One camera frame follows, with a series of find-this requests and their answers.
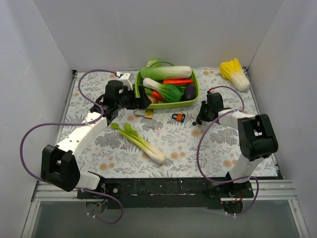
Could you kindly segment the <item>celery stalk toy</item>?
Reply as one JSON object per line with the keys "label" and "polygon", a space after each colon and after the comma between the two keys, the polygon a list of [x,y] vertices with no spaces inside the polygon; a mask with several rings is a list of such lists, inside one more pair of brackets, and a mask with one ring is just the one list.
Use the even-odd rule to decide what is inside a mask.
{"label": "celery stalk toy", "polygon": [[117,123],[111,123],[110,126],[112,129],[119,131],[123,137],[138,146],[154,162],[160,165],[165,163],[166,155],[157,147],[151,145],[146,139],[141,137],[131,124],[126,122],[123,128],[121,128]]}

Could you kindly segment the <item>beige mushroom toy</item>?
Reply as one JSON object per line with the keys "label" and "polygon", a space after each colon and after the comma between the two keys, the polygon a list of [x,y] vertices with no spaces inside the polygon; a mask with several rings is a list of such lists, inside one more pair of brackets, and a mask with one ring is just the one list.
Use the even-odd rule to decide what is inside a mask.
{"label": "beige mushroom toy", "polygon": [[159,102],[158,99],[153,97],[152,95],[149,95],[148,98],[151,100],[152,104],[157,104]]}

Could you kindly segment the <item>purple eggplant toy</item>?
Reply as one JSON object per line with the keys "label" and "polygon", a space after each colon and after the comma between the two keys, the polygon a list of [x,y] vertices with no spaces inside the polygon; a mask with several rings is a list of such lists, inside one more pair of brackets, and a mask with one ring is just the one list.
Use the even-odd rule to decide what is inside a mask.
{"label": "purple eggplant toy", "polygon": [[196,97],[196,87],[193,83],[188,84],[184,90],[183,100],[190,101]]}

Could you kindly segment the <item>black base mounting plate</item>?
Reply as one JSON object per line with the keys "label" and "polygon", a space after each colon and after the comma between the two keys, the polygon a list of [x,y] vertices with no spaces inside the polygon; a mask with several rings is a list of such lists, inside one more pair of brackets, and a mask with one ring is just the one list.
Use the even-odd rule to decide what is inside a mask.
{"label": "black base mounting plate", "polygon": [[254,196],[250,182],[216,184],[204,178],[102,178],[95,192],[115,197],[107,200],[108,209],[221,209],[222,198]]}

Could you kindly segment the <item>floral patterned table mat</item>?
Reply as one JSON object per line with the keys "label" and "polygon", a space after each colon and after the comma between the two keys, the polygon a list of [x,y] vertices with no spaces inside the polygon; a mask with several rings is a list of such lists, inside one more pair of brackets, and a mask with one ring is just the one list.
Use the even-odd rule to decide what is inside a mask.
{"label": "floral patterned table mat", "polygon": [[[192,126],[207,90],[222,95],[224,106],[241,109],[246,114],[257,114],[252,92],[238,94],[234,85],[224,79],[218,69],[195,70],[200,96],[191,106],[155,110],[152,119],[135,117],[132,110],[121,110],[115,122],[127,122],[151,145],[159,148],[166,161],[160,165],[150,159],[139,147],[110,127],[101,131],[77,158],[81,171],[95,172],[106,178],[150,177],[223,177],[240,157],[238,131],[221,124]],[[173,114],[186,115],[183,123]]]}

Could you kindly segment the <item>bok choy toy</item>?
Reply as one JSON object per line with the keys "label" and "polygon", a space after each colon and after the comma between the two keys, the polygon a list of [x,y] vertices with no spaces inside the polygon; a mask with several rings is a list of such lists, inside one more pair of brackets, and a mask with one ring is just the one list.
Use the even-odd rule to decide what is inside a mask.
{"label": "bok choy toy", "polygon": [[150,78],[143,80],[143,86],[157,91],[168,103],[179,102],[184,94],[184,90],[172,84],[161,84]]}

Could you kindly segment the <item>green plastic basket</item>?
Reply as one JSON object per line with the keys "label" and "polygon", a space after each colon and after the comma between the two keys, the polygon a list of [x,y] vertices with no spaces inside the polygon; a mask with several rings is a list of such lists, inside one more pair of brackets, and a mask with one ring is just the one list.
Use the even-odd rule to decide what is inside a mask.
{"label": "green plastic basket", "polygon": [[[195,101],[199,99],[200,96],[200,86],[197,80],[195,72],[192,70],[192,75],[190,79],[193,80],[195,85],[195,98],[189,101],[182,101],[182,102],[175,102],[175,103],[157,103],[157,104],[150,104],[147,109],[154,109],[154,110],[162,110],[162,109],[174,109],[174,108],[181,108],[181,107],[188,107],[191,106]],[[141,77],[140,71],[137,72],[135,76],[135,96],[140,98],[140,90],[138,86],[141,85],[143,78]]]}

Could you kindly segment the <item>brass silver padlock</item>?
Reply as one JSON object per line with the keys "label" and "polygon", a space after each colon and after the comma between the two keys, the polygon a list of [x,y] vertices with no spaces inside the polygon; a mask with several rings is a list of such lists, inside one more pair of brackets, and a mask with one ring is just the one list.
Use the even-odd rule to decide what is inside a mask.
{"label": "brass silver padlock", "polygon": [[142,117],[146,119],[152,119],[154,116],[154,110],[153,109],[146,109],[144,111],[142,110],[134,110],[133,115],[135,117]]}

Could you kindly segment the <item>small red chili toy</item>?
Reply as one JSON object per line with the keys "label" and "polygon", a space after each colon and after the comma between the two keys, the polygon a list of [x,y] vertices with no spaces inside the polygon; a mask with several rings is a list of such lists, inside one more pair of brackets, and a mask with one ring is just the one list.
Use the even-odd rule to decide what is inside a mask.
{"label": "small red chili toy", "polygon": [[153,96],[154,98],[156,98],[157,100],[164,102],[164,98],[159,94],[158,91],[153,91],[153,92],[152,92],[152,96]]}

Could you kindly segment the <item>orange black padlock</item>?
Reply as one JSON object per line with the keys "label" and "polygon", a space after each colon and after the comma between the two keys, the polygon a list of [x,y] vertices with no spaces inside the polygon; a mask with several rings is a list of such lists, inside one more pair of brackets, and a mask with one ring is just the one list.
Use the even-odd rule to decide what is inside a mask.
{"label": "orange black padlock", "polygon": [[171,117],[172,117],[174,120],[183,123],[184,120],[185,120],[185,118],[186,118],[186,115],[185,115],[185,114],[182,114],[182,113],[178,113],[178,114],[173,114]]}

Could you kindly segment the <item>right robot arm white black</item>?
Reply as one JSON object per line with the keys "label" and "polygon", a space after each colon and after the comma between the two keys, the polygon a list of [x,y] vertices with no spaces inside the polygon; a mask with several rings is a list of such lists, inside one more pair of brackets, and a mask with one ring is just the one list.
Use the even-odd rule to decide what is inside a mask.
{"label": "right robot arm white black", "polygon": [[235,197],[251,193],[250,178],[257,166],[278,150],[278,142],[270,119],[266,114],[248,115],[240,110],[226,108],[220,93],[207,92],[202,101],[197,123],[210,122],[238,131],[240,157],[221,181],[211,181],[208,192],[212,198]]}

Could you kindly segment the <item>aluminium frame rail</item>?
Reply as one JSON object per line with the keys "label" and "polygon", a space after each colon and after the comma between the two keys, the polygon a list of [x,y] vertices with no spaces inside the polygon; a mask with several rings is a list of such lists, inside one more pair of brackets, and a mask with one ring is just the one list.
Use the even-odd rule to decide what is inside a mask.
{"label": "aluminium frame rail", "polygon": [[[77,191],[66,192],[51,184],[38,182],[33,201],[80,201]],[[297,192],[291,180],[260,180],[257,200],[296,200]]]}

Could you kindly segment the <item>green napa cabbage toy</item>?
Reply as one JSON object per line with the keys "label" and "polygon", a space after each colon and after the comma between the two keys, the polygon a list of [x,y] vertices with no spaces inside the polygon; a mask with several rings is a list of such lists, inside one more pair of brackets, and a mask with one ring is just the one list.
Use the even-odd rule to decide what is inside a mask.
{"label": "green napa cabbage toy", "polygon": [[166,79],[189,78],[192,74],[192,69],[189,66],[143,67],[140,70],[140,74],[142,78],[163,81]]}

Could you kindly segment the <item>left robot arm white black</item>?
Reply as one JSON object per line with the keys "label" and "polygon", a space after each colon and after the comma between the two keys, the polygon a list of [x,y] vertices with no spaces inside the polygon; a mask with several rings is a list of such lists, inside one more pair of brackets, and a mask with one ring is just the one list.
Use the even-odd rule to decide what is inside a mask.
{"label": "left robot arm white black", "polygon": [[151,100],[142,86],[138,86],[139,95],[131,83],[111,80],[105,87],[105,93],[94,101],[94,106],[83,121],[57,145],[47,145],[42,151],[41,179],[67,192],[75,188],[88,189],[94,198],[105,194],[105,185],[101,177],[92,172],[79,170],[77,158],[88,144],[118,116],[122,109],[146,109]]}

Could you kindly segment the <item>yellow white cabbage toy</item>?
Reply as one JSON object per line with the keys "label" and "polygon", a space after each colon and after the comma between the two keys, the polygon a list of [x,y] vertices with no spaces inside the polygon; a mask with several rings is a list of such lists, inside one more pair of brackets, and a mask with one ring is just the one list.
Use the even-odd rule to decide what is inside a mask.
{"label": "yellow white cabbage toy", "polygon": [[239,91],[245,91],[250,86],[250,82],[237,58],[222,62],[219,71],[221,76],[232,82]]}

